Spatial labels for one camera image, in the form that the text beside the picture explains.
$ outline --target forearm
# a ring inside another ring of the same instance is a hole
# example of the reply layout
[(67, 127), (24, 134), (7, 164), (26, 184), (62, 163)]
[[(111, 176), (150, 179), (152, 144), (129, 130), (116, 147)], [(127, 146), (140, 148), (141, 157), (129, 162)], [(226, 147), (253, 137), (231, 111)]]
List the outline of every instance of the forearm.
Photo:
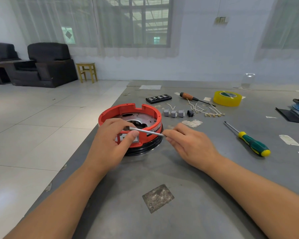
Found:
[(104, 175), (80, 167), (5, 239), (71, 238), (89, 197)]
[(299, 239), (299, 195), (224, 157), (207, 173), (270, 239)]

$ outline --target finger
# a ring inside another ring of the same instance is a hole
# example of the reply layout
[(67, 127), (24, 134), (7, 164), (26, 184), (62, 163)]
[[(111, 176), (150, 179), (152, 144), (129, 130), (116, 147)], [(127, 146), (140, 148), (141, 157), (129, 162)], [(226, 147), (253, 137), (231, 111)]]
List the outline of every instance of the finger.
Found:
[(111, 125), (112, 123), (115, 123), (115, 122), (120, 121), (120, 120), (122, 120), (122, 118), (106, 119), (102, 126), (107, 127), (107, 126)]
[(184, 148), (178, 142), (172, 140), (171, 138), (166, 138), (166, 140), (175, 148), (181, 157), (186, 155)]
[(182, 123), (179, 123), (177, 124), (175, 127), (174, 127), (174, 130), (186, 135), (186, 134), (189, 134), (193, 131), (193, 129), (190, 129), (188, 126), (182, 124)]
[(126, 126), (132, 126), (135, 127), (134, 124), (124, 121), (124, 120), (119, 120), (114, 123), (112, 123), (110, 126), (108, 126), (109, 129), (109, 135), (115, 139), (117, 134), (119, 134)]
[(132, 142), (136, 139), (139, 135), (138, 131), (130, 131), (125, 138), (120, 142), (120, 144), (115, 148), (117, 155), (124, 156), (126, 151), (128, 150), (129, 146), (131, 146)]
[(186, 141), (186, 136), (176, 130), (169, 130), (166, 129), (162, 132), (165, 136), (171, 138), (172, 140), (175, 140), (179, 144), (184, 144)]

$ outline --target yellow green screwdriver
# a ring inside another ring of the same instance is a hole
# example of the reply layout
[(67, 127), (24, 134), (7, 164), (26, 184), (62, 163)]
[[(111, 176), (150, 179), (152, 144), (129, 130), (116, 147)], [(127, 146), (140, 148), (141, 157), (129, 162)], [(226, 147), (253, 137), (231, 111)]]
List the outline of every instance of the yellow green screwdriver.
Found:
[(251, 148), (252, 151), (257, 153), (258, 155), (262, 157), (267, 157), (270, 155), (269, 148), (263, 144), (262, 142), (259, 142), (252, 137), (248, 136), (245, 132), (240, 132), (236, 128), (234, 128), (229, 123), (225, 122), (226, 125), (230, 126), (232, 129), (234, 129), (236, 132), (238, 132), (238, 137), (245, 141), (245, 143), (248, 144), (248, 146)]

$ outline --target black connector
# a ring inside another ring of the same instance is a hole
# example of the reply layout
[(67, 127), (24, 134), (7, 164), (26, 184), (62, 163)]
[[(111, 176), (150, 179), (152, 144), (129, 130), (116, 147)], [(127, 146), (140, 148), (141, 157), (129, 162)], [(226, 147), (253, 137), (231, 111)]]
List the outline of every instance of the black connector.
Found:
[(193, 116), (194, 116), (194, 112), (193, 112), (193, 111), (190, 111), (190, 110), (188, 110), (188, 111), (187, 111), (187, 115), (188, 115), (189, 117), (193, 117)]

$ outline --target wall socket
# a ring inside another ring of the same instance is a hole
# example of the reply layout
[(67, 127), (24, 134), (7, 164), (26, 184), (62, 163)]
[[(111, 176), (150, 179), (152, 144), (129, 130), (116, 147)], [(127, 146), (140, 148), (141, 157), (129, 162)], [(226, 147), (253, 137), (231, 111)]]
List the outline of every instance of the wall socket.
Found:
[(214, 24), (216, 25), (226, 25), (228, 23), (227, 17), (216, 17)]

